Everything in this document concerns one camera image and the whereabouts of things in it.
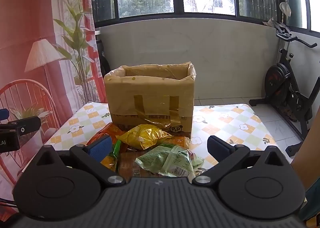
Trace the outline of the right forearm of person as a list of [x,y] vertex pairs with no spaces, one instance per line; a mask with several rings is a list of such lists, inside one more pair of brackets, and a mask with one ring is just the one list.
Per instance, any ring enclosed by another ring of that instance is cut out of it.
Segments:
[[318,110],[307,137],[291,162],[306,190],[319,178],[320,112]]

